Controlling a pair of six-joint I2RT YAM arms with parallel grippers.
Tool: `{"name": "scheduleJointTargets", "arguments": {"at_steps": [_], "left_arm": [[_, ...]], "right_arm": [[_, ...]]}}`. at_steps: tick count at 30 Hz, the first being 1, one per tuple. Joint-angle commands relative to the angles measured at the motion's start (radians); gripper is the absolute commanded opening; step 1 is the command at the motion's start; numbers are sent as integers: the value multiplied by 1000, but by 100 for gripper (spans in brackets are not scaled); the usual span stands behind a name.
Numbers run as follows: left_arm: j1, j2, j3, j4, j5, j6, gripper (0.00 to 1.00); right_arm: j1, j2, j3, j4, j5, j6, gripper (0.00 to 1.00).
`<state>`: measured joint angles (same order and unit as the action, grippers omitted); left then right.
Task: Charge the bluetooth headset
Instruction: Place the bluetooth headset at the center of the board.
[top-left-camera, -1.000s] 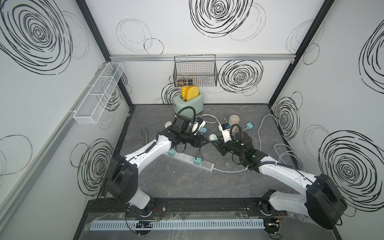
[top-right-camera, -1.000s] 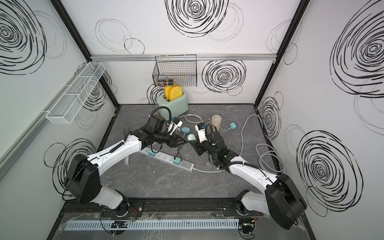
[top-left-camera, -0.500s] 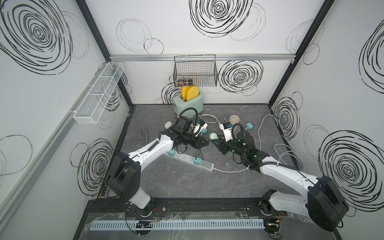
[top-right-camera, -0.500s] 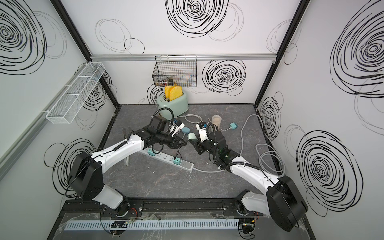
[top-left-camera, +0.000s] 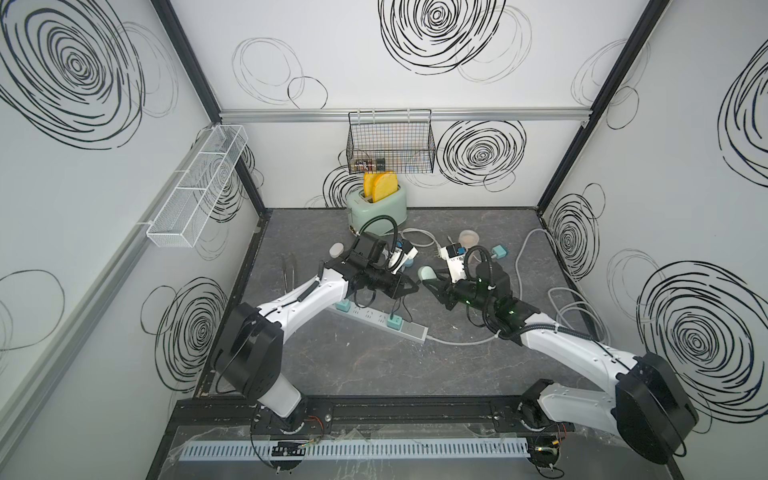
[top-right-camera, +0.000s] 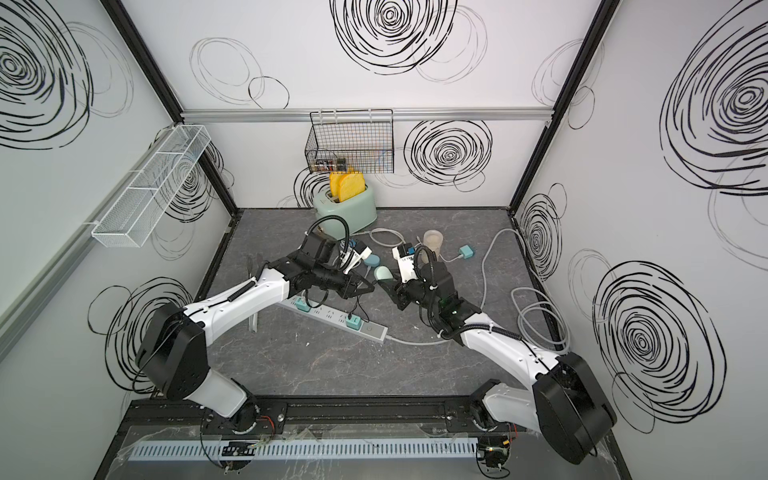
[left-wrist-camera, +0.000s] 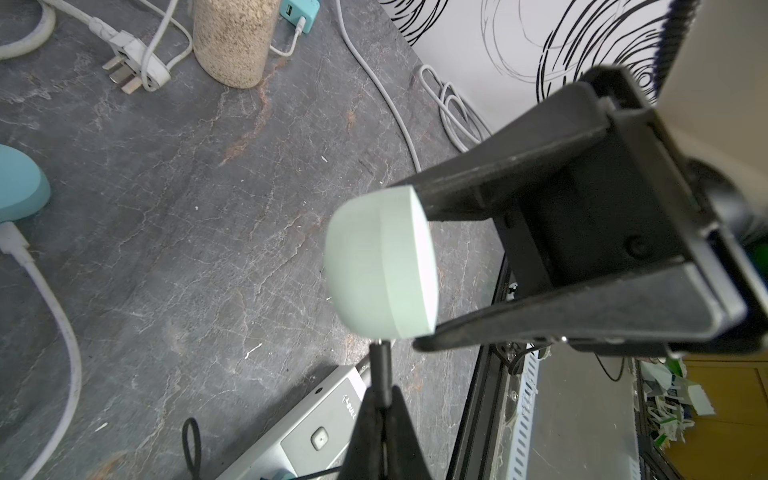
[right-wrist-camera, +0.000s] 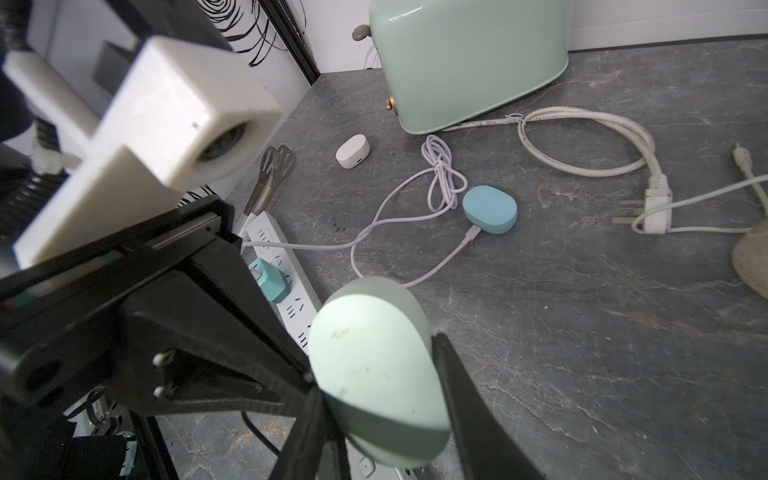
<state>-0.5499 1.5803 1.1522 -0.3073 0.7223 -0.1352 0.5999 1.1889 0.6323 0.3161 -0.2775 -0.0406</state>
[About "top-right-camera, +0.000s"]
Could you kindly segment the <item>blue earbud case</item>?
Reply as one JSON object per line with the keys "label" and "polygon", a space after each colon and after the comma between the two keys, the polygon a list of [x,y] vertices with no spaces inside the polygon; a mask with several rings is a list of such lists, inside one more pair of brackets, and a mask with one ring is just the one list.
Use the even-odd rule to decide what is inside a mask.
{"label": "blue earbud case", "polygon": [[367,267],[376,268],[381,264],[381,259],[376,254],[370,254],[367,258],[363,260],[363,263]]}

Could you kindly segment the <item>mint green earbud case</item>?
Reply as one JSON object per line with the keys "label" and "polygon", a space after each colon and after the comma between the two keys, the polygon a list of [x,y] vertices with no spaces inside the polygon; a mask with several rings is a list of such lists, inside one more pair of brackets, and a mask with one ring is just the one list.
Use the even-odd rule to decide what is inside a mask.
{"label": "mint green earbud case", "polygon": [[394,275],[386,266],[378,266],[374,270],[374,278],[377,282],[388,282],[394,280]]}

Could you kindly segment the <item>teal charger with black cable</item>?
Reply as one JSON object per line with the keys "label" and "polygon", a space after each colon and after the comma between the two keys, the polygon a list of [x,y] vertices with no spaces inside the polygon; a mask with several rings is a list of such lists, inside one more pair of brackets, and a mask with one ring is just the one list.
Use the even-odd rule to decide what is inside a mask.
{"label": "teal charger with black cable", "polygon": [[362,327],[363,320],[359,316],[352,314],[346,318],[345,324],[347,328],[359,331]]}

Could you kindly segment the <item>teal charger with lilac cable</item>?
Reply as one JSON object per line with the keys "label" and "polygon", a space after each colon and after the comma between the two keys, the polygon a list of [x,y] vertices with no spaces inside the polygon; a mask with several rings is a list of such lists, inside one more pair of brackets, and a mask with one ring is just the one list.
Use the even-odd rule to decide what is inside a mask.
{"label": "teal charger with lilac cable", "polygon": [[301,312],[308,313],[311,311],[311,307],[302,298],[297,298],[296,301],[294,302],[294,305]]}

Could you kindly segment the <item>teal charger with white cable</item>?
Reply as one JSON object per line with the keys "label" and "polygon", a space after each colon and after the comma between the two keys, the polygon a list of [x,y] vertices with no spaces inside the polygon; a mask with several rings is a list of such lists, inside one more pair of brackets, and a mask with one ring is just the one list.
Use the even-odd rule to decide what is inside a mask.
{"label": "teal charger with white cable", "polygon": [[469,245],[461,246],[459,249],[459,252],[460,252],[460,256],[466,260],[472,258],[475,255],[474,249]]}

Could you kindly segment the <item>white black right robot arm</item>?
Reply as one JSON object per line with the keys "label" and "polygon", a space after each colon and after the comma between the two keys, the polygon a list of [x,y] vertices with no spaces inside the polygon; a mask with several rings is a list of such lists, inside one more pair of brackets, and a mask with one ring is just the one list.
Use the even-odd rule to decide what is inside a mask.
{"label": "white black right robot arm", "polygon": [[443,341],[480,353],[519,382],[487,381],[476,393],[477,424],[515,424],[540,433],[571,464],[596,452],[617,415],[588,363],[574,352],[534,345],[494,322],[461,297],[446,265],[430,249],[396,247],[397,270],[376,268],[374,277],[399,310],[411,304]]}

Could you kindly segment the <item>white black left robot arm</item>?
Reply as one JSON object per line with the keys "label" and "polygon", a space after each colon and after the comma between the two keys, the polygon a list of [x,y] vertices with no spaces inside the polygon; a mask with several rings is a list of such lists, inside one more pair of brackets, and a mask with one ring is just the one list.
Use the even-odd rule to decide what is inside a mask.
{"label": "white black left robot arm", "polygon": [[226,419],[255,415],[252,395],[209,365],[208,347],[260,311],[311,288],[343,299],[374,290],[355,270],[371,256],[371,248],[349,233],[332,238],[320,231],[324,223],[347,224],[338,215],[323,217],[307,229],[296,250],[262,262],[244,282],[205,300],[160,306],[136,354],[139,373],[168,399],[192,401]]}

